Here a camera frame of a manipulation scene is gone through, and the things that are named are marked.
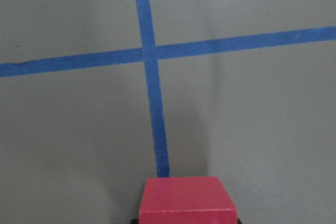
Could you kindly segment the red cube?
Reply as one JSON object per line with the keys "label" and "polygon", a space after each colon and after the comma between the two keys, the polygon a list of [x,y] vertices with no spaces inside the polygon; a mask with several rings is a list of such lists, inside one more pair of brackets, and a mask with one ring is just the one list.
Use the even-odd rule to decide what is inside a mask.
{"label": "red cube", "polygon": [[149,178],[138,223],[240,223],[238,212],[214,176]]}

